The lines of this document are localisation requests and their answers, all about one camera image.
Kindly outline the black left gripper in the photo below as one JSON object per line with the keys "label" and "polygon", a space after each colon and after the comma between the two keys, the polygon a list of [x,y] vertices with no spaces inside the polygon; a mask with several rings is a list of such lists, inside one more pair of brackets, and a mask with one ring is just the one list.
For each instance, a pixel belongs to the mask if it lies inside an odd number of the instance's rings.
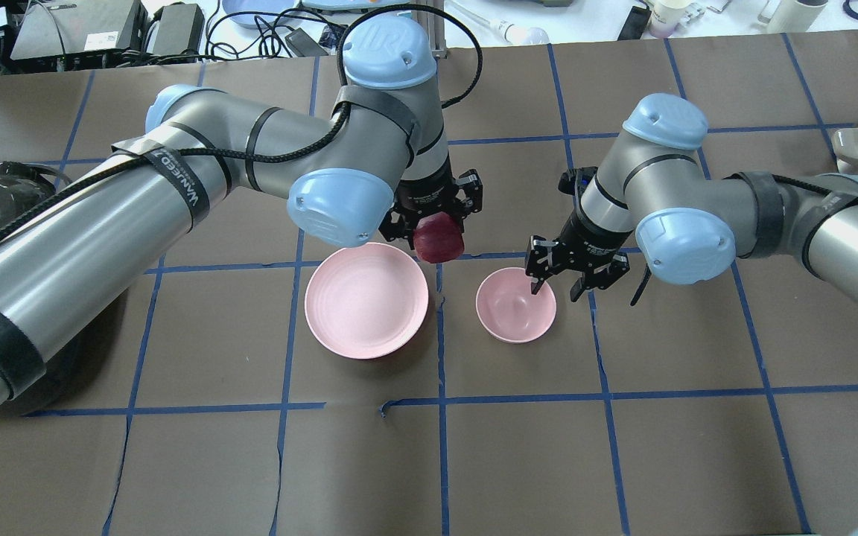
{"label": "black left gripper", "polygon": [[465,220],[483,209],[483,183],[479,172],[470,167],[456,179],[451,159],[446,157],[438,169],[422,179],[403,179],[395,188],[395,199],[381,224],[379,234],[387,242],[402,240],[415,250],[414,234],[418,222],[432,214],[449,214],[465,233]]}

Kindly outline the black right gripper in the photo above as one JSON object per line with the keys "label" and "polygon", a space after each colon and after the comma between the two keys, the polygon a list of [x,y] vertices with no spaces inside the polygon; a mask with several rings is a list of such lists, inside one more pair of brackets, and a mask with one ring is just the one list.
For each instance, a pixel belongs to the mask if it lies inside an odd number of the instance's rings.
{"label": "black right gripper", "polygon": [[572,211],[555,240],[531,235],[524,261],[531,294],[537,296],[549,278],[565,271],[582,273],[570,288],[570,302],[578,302],[589,290],[610,288],[630,270],[622,252],[629,236],[593,224],[579,209]]}

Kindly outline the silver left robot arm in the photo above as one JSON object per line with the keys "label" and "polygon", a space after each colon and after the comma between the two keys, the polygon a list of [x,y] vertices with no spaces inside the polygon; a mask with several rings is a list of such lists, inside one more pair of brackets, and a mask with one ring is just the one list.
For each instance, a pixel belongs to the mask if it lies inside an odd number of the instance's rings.
{"label": "silver left robot arm", "polygon": [[380,235],[432,264],[463,253],[481,210],[455,179],[438,61],[408,4],[364,14],[337,45],[329,119],[191,85],[164,88],[145,133],[0,228],[0,406],[235,188],[283,198],[300,230],[338,248]]}

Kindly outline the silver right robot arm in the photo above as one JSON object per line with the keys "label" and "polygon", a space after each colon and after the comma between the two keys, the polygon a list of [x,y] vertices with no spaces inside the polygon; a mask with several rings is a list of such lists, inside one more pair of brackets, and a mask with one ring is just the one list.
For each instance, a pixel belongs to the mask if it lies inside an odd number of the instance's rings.
{"label": "silver right robot arm", "polygon": [[572,167],[559,190],[575,206],[554,240],[533,235],[525,258],[529,294],[574,271],[571,301],[629,271],[634,238],[646,276],[691,285],[738,258],[789,255],[814,278],[858,303],[858,174],[791,179],[738,172],[708,179],[696,160],[708,120],[671,94],[641,98],[598,167]]}

